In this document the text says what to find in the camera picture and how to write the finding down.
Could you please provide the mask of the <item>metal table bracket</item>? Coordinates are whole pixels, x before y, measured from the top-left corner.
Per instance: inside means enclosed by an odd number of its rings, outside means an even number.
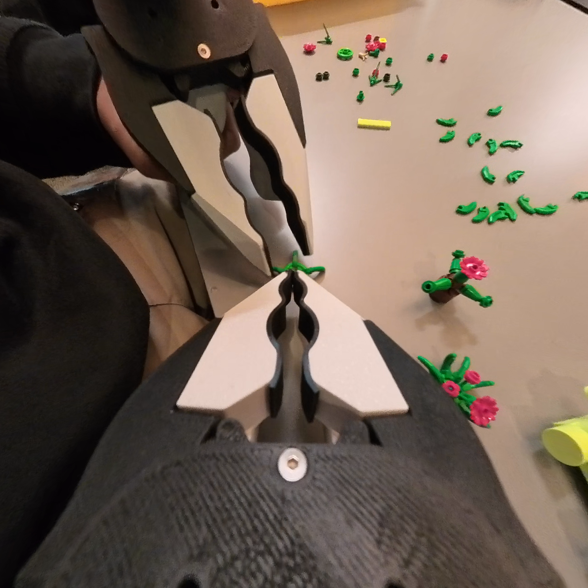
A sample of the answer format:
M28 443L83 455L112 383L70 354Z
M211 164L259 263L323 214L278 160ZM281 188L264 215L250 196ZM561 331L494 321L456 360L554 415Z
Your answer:
M43 182L78 212L99 195L115 188L118 180L131 171L131 168L104 166L83 175L47 178Z

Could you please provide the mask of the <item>lime green toy planter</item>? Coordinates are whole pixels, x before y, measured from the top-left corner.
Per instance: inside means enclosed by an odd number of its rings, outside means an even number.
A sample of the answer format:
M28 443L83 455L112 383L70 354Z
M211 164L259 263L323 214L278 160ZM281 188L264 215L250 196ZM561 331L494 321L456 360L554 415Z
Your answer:
M541 442L552 457L577 467L587 480L587 415L553 423L543 430Z

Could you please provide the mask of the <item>group of green toy leaves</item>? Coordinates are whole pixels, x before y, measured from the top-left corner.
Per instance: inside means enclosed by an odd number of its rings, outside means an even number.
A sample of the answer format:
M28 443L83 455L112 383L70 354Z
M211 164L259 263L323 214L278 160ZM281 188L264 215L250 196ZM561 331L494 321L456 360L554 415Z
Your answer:
M433 179L450 188L456 215L496 224L587 202L587 116L569 133L552 107L498 104L475 115L436 120L444 132Z

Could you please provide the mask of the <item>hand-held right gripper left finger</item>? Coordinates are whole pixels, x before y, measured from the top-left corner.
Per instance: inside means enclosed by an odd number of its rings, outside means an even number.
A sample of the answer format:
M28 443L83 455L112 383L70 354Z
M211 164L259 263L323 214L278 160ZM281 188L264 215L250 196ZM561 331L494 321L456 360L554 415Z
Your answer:
M276 417L283 399L285 329L292 273L284 272L228 310L180 394L176 407L240 422Z

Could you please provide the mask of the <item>person's tan pants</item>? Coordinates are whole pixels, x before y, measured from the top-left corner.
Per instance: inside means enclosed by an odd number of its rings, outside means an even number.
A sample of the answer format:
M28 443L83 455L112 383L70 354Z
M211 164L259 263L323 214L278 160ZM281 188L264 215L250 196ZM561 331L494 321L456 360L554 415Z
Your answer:
M81 216L110 246L135 279L149 307L143 380L208 323L198 308L183 266L162 218L179 225L175 193L163 182L143 182L129 173L91 196Z

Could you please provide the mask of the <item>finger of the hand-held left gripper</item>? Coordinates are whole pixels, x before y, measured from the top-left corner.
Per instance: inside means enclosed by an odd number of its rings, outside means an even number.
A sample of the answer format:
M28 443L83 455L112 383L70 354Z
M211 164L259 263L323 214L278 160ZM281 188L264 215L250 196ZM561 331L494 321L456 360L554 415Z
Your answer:
M306 150L273 73L253 77L235 109L258 195L282 203L301 252L313 254L313 217Z
M244 196L224 171L213 119L178 100L152 109L193 187L197 208L250 263L271 276L266 243L247 216Z

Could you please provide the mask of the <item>grey table leg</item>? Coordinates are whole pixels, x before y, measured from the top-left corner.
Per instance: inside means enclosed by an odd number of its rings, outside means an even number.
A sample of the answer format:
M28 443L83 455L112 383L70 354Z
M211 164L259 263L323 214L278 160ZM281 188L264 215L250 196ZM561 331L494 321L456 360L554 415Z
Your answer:
M185 273L195 312L202 318L212 319L215 315L188 223L188 213L186 212L188 197L182 188L177 190L177 201L180 264Z

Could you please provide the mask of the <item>person's left forearm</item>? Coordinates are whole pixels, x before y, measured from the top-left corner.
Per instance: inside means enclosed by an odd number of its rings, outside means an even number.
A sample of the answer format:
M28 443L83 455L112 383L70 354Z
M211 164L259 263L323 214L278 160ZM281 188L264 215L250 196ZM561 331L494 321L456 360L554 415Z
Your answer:
M1 1L1 160L40 179L131 163L103 127L92 1Z

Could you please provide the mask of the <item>person's black jacket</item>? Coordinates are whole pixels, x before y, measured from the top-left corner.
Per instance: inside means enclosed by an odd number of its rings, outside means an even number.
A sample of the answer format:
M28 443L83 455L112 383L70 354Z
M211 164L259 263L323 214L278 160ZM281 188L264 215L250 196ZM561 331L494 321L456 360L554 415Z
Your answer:
M1 162L1 587L59 517L139 385L149 309L47 184Z

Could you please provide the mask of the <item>green toy bush pink flowers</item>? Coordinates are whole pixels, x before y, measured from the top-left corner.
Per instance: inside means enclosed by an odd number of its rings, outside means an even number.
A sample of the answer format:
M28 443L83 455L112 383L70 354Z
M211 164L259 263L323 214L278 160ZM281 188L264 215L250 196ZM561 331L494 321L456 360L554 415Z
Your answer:
M452 398L460 412L477 427L489 429L496 420L499 407L496 399L488 394L480 395L480 390L495 386L495 382L483 379L472 368L470 357L464 357L460 366L454 368L456 359L457 355L450 353L437 366L423 356L417 357L434 381Z

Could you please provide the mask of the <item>green star-shaped toy stem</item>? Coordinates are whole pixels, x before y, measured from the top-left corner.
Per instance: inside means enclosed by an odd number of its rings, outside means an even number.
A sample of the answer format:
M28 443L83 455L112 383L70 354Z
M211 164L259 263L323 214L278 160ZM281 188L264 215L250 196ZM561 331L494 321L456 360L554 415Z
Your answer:
M283 267L273 266L272 272L275 275L287 272L302 272L305 275L312 276L324 274L326 269L324 266L306 266L300 261L298 250L294 250L290 262Z

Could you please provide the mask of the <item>person's left hand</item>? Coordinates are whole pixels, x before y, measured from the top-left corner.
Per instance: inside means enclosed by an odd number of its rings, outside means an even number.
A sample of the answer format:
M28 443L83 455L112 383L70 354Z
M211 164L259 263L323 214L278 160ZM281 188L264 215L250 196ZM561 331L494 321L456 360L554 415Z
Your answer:
M99 121L107 134L128 158L132 167L147 178L174 183L173 177L136 142L121 121L104 79L100 79L96 92Z

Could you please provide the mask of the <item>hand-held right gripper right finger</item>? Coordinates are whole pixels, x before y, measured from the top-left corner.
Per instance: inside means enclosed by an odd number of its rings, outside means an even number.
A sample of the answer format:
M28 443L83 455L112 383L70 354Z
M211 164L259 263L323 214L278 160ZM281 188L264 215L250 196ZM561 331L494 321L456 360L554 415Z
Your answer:
M308 275L294 273L302 357L301 403L310 423L345 423L408 412L364 319Z

